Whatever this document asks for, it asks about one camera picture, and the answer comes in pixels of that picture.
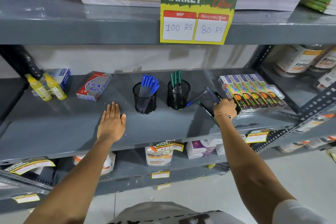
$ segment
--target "left hand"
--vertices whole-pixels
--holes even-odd
[[[97,131],[97,141],[106,140],[111,145],[120,140],[126,128],[126,114],[120,117],[119,105],[115,102],[108,104],[101,116]]]

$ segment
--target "discounted price label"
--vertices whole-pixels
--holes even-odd
[[[224,44],[237,0],[161,0],[160,42]]]

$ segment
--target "tiled floor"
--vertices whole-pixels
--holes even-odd
[[[322,214],[331,223],[336,220],[336,164],[325,152],[313,151],[272,159],[267,164],[289,192],[304,205]],[[198,212],[219,209],[246,224],[256,223],[244,207],[229,173],[173,183],[170,188],[159,191],[149,187],[95,197],[85,224],[106,224],[124,208],[151,200],[173,201]],[[28,211],[23,211],[2,215],[0,224],[22,224],[28,214]]]

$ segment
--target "white sleeve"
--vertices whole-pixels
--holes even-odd
[[[299,201],[288,199],[279,203],[273,213],[272,224],[331,224],[321,215],[300,204]]]

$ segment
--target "white wall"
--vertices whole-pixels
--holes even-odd
[[[137,71],[238,68],[256,45],[27,45],[43,69],[70,68],[71,74],[91,71]],[[0,78],[18,77],[0,60]]]

